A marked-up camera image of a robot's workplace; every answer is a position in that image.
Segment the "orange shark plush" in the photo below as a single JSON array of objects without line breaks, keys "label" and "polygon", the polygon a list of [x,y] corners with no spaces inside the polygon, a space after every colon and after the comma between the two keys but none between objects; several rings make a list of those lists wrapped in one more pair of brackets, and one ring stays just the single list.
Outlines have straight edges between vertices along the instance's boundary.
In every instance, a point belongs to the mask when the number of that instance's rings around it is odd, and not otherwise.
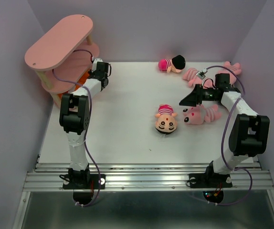
[{"label": "orange shark plush", "polygon": [[87,78],[89,77],[89,72],[85,72],[81,78],[78,80],[79,84],[84,84],[87,80]]}]

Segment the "doll plush pink striped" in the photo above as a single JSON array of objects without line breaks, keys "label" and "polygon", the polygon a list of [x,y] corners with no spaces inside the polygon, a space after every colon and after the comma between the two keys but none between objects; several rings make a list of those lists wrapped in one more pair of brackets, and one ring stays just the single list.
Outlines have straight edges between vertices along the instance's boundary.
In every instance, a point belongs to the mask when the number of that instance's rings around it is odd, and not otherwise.
[{"label": "doll plush pink striped", "polygon": [[169,135],[177,130],[178,122],[176,120],[177,113],[174,112],[172,106],[161,104],[155,114],[155,129],[165,135]]}]

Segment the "orange shark plush back-facing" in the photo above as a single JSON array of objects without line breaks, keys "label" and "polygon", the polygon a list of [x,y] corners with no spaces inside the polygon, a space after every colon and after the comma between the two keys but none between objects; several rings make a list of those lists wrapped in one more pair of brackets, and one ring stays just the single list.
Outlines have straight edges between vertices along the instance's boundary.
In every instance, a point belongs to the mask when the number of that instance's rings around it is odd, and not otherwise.
[{"label": "orange shark plush back-facing", "polygon": [[64,93],[60,95],[60,110],[61,111],[73,111],[77,105],[77,98],[72,93]]}]

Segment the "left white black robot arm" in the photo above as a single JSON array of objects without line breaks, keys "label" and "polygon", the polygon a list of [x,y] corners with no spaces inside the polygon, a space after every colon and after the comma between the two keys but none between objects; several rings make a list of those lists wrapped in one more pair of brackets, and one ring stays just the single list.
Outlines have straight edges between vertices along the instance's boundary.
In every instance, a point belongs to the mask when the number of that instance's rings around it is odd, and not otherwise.
[{"label": "left white black robot arm", "polygon": [[92,98],[105,89],[109,83],[111,65],[96,58],[89,77],[78,89],[61,98],[59,123],[66,132],[70,151],[70,166],[66,175],[60,175],[63,189],[88,189],[98,177],[90,175],[89,162],[84,146],[90,116]]}]

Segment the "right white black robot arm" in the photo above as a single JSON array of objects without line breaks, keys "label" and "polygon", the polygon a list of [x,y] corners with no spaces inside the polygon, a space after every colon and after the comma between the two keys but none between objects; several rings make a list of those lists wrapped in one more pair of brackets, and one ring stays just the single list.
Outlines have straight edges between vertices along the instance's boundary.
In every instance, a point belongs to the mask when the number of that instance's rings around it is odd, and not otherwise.
[{"label": "right white black robot arm", "polygon": [[205,109],[202,107],[204,101],[220,102],[229,111],[229,117],[234,116],[235,119],[228,145],[221,146],[221,156],[211,161],[203,174],[190,174],[190,186],[192,188],[217,185],[231,187],[230,173],[242,161],[265,152],[270,120],[265,115],[257,114],[244,101],[240,90],[231,85],[228,73],[216,74],[213,88],[195,85],[193,91],[179,104],[189,106],[192,110],[199,109],[201,114],[205,114]]}]

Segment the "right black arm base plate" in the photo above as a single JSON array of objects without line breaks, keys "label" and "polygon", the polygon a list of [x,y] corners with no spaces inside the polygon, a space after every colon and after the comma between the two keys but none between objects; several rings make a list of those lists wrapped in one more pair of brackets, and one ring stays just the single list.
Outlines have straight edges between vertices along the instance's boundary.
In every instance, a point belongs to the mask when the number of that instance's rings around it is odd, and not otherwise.
[{"label": "right black arm base plate", "polygon": [[186,185],[190,188],[231,188],[232,180],[230,175],[192,173]]}]

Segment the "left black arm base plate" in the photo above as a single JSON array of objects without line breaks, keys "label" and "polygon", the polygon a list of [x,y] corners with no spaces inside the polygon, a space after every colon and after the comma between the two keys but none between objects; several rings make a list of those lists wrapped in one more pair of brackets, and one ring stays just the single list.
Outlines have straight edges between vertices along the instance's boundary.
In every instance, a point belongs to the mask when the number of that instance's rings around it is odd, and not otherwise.
[{"label": "left black arm base plate", "polygon": [[63,180],[63,189],[65,190],[93,190],[93,189],[105,189],[106,175],[101,174],[99,178],[98,174],[90,174],[89,181],[69,179],[69,175],[59,175],[59,178]]}]

